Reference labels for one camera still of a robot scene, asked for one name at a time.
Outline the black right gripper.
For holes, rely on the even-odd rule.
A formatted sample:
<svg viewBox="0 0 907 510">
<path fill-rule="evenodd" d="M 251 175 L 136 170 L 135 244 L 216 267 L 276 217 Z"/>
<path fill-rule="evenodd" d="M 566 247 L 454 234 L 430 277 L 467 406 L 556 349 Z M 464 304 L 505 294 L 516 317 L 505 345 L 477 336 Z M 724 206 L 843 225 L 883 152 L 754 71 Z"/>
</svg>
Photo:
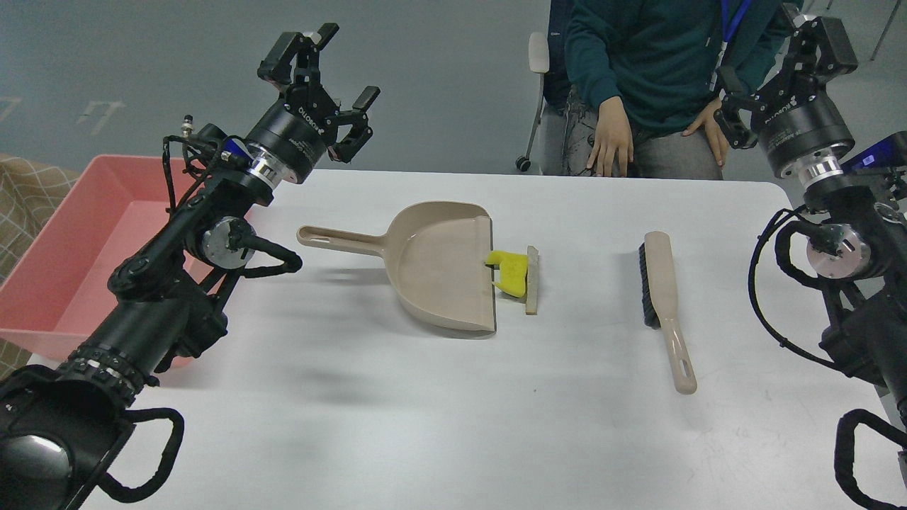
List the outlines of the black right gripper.
<svg viewBox="0 0 907 510">
<path fill-rule="evenodd" d="M 758 140 L 775 178 L 839 176 L 841 158 L 855 140 L 824 91 L 833 79 L 855 72 L 859 60 L 841 19 L 809 17 L 796 4 L 782 9 L 791 37 L 778 72 L 778 96 L 793 98 L 768 106 L 745 93 L 734 68 L 722 65 L 717 84 L 723 98 L 714 119 L 732 149 L 752 149 Z M 741 111 L 753 114 L 753 128 Z"/>
</svg>

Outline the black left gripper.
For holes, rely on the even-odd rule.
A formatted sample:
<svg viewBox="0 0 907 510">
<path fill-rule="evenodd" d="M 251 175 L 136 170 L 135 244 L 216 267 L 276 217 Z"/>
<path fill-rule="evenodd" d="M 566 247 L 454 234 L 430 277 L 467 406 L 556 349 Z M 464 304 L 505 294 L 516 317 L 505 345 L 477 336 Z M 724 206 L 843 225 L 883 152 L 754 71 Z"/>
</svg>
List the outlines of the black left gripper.
<svg viewBox="0 0 907 510">
<path fill-rule="evenodd" d="M 368 85 L 349 110 L 321 84 L 320 54 L 337 34 L 337 23 L 324 23 L 313 33 L 284 32 L 258 67 L 258 77 L 281 98 L 246 136 L 252 158 L 249 171 L 269 184 L 301 184 L 328 154 L 331 161 L 349 164 L 372 138 L 367 110 L 381 94 Z M 314 100 L 313 106 L 290 107 L 285 100 Z M 349 132 L 338 141 L 338 128 Z"/>
</svg>

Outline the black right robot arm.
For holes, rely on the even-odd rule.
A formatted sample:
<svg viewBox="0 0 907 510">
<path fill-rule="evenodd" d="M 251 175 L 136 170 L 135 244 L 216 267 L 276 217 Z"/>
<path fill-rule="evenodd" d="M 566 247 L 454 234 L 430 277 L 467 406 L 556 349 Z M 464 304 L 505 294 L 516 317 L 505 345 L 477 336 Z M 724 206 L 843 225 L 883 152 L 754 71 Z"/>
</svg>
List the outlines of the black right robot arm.
<svg viewBox="0 0 907 510">
<path fill-rule="evenodd" d="M 717 125 L 734 149 L 760 147 L 777 178 L 796 177 L 804 204 L 767 224 L 748 270 L 748 293 L 765 329 L 808 361 L 868 382 L 893 397 L 900 421 L 906 397 L 905 132 L 848 158 L 855 142 L 830 99 L 832 78 L 858 65 L 840 19 L 805 16 L 785 3 L 790 35 L 782 67 L 757 91 L 734 68 L 717 68 L 723 93 Z M 757 301 L 762 250 L 774 242 L 784 274 L 820 291 L 829 320 L 817 358 L 774 329 Z"/>
</svg>

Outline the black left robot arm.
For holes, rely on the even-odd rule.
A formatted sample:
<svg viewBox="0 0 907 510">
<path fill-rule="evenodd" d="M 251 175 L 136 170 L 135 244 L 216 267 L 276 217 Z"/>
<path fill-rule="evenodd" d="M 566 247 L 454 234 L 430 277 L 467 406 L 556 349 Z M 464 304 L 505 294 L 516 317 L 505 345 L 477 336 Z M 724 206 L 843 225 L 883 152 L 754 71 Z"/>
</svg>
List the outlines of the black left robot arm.
<svg viewBox="0 0 907 510">
<path fill-rule="evenodd" d="M 244 137 L 214 125 L 162 141 L 168 219 L 110 275 L 116 306 L 57 368 L 26 365 L 2 381 L 2 507 L 77 509 L 100 489 L 122 503 L 169 478 L 184 417 L 134 410 L 178 356 L 197 358 L 227 333 L 224 306 L 241 278 L 295 273 L 292 251 L 256 234 L 253 205 L 282 183 L 303 183 L 328 156 L 350 162 L 371 139 L 369 85 L 342 110 L 322 84 L 320 55 L 338 32 L 284 32 L 258 77 L 278 91 Z"/>
</svg>

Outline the person's left hand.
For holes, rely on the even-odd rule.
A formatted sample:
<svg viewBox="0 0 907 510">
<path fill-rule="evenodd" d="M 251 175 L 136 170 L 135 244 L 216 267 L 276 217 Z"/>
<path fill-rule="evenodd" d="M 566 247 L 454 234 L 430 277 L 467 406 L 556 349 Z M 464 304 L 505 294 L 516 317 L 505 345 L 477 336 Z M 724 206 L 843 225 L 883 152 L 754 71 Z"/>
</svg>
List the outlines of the person's left hand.
<svg viewBox="0 0 907 510">
<path fill-rule="evenodd" d="M 725 165 L 730 149 L 728 139 L 726 139 L 725 133 L 723 133 L 715 117 L 721 107 L 722 100 L 714 98 L 703 107 L 699 115 L 682 132 L 682 136 L 687 137 L 702 130 L 705 133 L 710 152 L 712 152 L 719 168 L 723 168 L 723 165 Z"/>
</svg>

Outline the person's right hand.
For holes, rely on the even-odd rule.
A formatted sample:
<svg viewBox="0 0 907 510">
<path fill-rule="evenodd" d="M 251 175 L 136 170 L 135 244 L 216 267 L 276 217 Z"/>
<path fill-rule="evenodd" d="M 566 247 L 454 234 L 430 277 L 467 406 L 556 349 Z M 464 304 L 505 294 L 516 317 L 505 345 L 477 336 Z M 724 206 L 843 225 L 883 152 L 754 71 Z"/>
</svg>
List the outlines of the person's right hand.
<svg viewBox="0 0 907 510">
<path fill-rule="evenodd" d="M 613 96 L 598 107 L 592 151 L 585 168 L 598 177 L 628 177 L 633 161 L 631 123 L 621 97 Z"/>
</svg>

